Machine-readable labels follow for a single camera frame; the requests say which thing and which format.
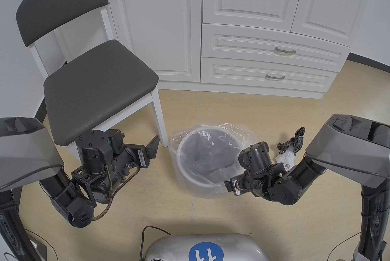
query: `blue circular logo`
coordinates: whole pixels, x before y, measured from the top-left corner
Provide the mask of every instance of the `blue circular logo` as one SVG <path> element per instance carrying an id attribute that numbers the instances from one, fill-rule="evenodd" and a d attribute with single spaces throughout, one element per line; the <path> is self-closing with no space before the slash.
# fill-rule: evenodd
<path id="1" fill-rule="evenodd" d="M 222 261 L 223 251 L 214 243 L 198 243 L 191 248 L 188 259 L 189 261 Z"/>

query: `chair cushion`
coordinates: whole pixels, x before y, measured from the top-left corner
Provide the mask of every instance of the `chair cushion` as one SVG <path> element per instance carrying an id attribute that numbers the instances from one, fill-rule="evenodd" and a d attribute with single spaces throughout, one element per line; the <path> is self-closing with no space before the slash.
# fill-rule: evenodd
<path id="1" fill-rule="evenodd" d="M 67 146 L 154 90 L 158 75 L 116 40 L 85 52 L 46 78 L 51 133 Z"/>

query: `white trash bin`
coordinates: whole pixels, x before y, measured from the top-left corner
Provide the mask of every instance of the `white trash bin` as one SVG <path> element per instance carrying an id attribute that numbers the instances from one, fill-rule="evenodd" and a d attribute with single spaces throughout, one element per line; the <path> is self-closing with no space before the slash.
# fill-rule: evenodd
<path id="1" fill-rule="evenodd" d="M 225 180 L 243 172 L 238 154 L 254 143 L 246 127 L 197 125 L 174 135 L 169 151 L 180 185 L 195 197 L 216 198 L 227 193 Z"/>

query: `chair backrest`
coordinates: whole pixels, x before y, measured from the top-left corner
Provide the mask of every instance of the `chair backrest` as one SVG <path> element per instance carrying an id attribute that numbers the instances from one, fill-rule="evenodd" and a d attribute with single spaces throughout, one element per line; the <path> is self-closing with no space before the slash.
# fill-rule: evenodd
<path id="1" fill-rule="evenodd" d="M 108 0 L 23 0 L 16 21 L 28 47 L 57 27 L 107 4 Z"/>

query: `chair leg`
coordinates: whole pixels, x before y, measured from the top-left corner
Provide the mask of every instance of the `chair leg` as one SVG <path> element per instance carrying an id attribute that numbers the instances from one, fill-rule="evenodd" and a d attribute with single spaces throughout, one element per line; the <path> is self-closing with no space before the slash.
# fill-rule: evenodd
<path id="1" fill-rule="evenodd" d="M 78 150 L 77 150 L 77 146 L 76 146 L 76 142 L 72 142 L 71 144 L 69 144 L 66 149 L 73 155 L 73 157 L 75 157 L 77 160 L 80 160 L 80 156 L 78 154 Z"/>
<path id="2" fill-rule="evenodd" d="M 160 98 L 158 96 L 158 90 L 155 88 L 151 93 L 152 95 L 152 107 L 154 117 L 156 118 L 158 134 L 160 135 L 161 144 L 164 147 L 168 147 L 167 130 L 165 129 L 163 111 L 161 110 Z"/>

